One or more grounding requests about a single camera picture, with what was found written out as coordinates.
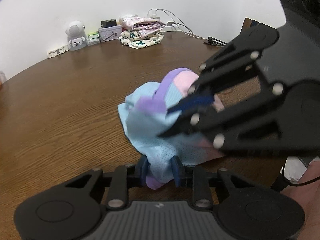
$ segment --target ribbed gray panel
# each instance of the ribbed gray panel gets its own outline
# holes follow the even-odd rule
[[[236,240],[224,232],[209,212],[186,201],[133,201],[123,211],[109,212],[85,240]]]

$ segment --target black wire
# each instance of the black wire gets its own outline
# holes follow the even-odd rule
[[[284,179],[285,183],[288,184],[289,186],[294,186],[294,187],[301,187],[301,186],[305,186],[311,183],[316,182],[317,180],[320,180],[320,176],[316,177],[315,179],[311,179],[309,181],[303,182],[303,183],[291,183],[289,182],[289,180],[287,180],[287,178],[284,176],[284,166],[287,163],[287,160],[285,160],[285,163],[283,164],[283,168],[282,168],[282,178]]]

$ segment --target folded clothes stack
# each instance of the folded clothes stack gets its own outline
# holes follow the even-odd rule
[[[120,18],[124,31],[119,41],[130,48],[140,49],[158,44],[163,39],[161,31],[166,24],[159,19],[127,16]]]

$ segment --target wooden table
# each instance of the wooden table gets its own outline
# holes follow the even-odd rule
[[[113,171],[136,162],[123,133],[117,105],[135,88],[161,81],[170,70],[198,66],[217,48],[180,32],[165,33],[161,44],[132,49],[119,41],[70,51],[28,68],[0,91],[0,236],[20,239],[12,217],[24,199],[100,166]],[[256,80],[219,95],[225,105],[259,91]],[[209,171],[232,169],[271,186],[281,159],[221,158],[203,164]],[[172,182],[157,191],[130,189],[130,199],[179,199],[190,189]]]

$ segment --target small white box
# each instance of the small white box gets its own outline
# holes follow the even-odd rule
[[[111,41],[120,37],[122,26],[117,25],[108,28],[99,28],[98,32],[100,33],[100,41]]]

